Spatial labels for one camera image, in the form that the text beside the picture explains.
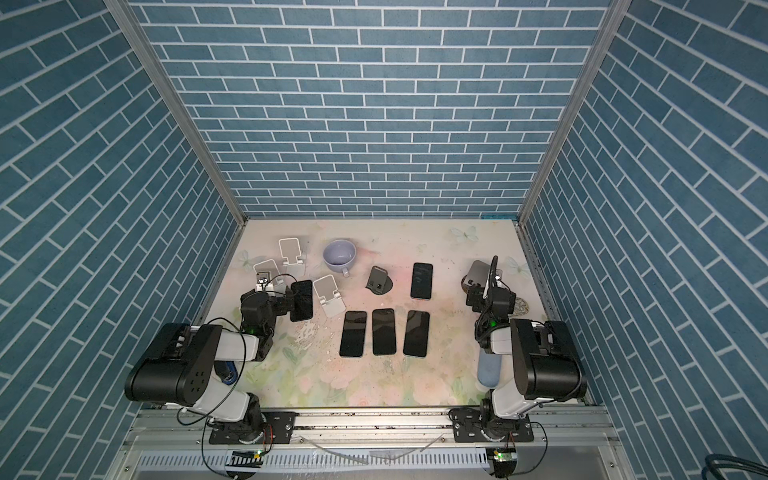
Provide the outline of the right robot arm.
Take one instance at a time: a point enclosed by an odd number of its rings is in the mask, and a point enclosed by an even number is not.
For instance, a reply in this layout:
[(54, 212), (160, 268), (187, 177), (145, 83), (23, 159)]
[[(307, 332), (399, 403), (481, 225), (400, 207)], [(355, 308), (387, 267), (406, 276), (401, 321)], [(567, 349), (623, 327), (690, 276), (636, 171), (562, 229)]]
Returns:
[(466, 294), (466, 304), (479, 314), (474, 326), (481, 351), (478, 369), (503, 356), (512, 360), (513, 377), (503, 385), (478, 374), (489, 388), (480, 404), (480, 428), (486, 438), (522, 439), (530, 411), (583, 398), (587, 376), (564, 322), (512, 318), (516, 295), (496, 284), (475, 284)]

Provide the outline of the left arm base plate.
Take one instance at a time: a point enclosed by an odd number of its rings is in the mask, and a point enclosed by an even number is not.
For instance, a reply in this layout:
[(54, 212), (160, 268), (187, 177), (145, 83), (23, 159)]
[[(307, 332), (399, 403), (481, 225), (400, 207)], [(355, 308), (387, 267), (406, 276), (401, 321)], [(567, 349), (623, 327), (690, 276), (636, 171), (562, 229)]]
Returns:
[(238, 422), (213, 421), (207, 441), (211, 445), (288, 444), (297, 413), (292, 411), (262, 411), (258, 416), (247, 415)]

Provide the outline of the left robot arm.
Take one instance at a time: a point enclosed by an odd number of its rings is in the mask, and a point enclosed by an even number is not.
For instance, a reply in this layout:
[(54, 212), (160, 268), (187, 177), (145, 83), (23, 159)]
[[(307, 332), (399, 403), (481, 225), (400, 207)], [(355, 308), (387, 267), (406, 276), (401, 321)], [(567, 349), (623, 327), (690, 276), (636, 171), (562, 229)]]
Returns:
[(238, 326), (223, 317), (198, 327), (163, 325), (128, 374), (125, 396), (187, 408), (211, 426), (212, 443), (271, 443), (274, 428), (258, 396), (236, 384), (248, 363), (266, 358), (277, 318), (293, 315), (297, 298), (294, 289), (252, 290), (241, 296)]

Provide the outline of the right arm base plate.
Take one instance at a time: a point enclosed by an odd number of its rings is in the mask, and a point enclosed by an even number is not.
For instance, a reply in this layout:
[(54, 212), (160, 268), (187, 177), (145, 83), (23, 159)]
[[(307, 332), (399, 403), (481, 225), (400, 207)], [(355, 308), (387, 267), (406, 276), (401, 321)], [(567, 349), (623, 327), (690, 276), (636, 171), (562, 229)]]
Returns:
[(455, 407), (448, 411), (456, 443), (532, 442), (533, 431), (528, 418), (502, 419), (488, 410)]

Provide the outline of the wooden base metal stand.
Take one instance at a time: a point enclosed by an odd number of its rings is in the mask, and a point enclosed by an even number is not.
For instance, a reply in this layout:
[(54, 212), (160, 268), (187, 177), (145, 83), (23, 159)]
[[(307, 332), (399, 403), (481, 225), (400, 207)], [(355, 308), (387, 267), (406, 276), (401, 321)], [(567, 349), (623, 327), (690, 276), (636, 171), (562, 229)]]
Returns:
[(461, 280), (461, 287), (465, 294), (481, 288), (486, 292), (491, 282), (498, 282), (502, 279), (503, 272), (499, 269), (497, 258), (491, 263), (481, 260), (475, 260), (469, 268), (468, 273)]

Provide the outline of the teal-edged phone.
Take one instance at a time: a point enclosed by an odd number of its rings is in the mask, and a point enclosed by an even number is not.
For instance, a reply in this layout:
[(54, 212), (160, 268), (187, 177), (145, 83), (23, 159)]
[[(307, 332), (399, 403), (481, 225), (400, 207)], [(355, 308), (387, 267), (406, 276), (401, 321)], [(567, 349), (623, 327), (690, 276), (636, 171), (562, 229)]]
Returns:
[(367, 313), (365, 311), (347, 311), (344, 317), (339, 355), (341, 357), (360, 358), (365, 346)]

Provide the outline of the purple-cased black phone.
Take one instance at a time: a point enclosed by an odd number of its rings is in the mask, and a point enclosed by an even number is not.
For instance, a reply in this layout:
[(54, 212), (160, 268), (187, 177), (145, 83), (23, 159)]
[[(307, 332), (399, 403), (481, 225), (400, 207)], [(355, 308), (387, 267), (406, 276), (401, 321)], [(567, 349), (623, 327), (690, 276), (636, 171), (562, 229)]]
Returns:
[(432, 298), (433, 265), (416, 262), (413, 264), (410, 296), (413, 299)]

